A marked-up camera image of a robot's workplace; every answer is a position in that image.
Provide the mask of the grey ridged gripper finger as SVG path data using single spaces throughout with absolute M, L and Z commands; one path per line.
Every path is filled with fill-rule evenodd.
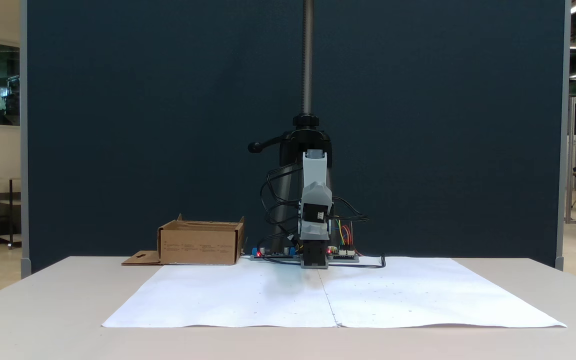
M 299 239 L 305 241 L 328 241 L 330 239 L 329 223 L 301 222 L 299 224 Z

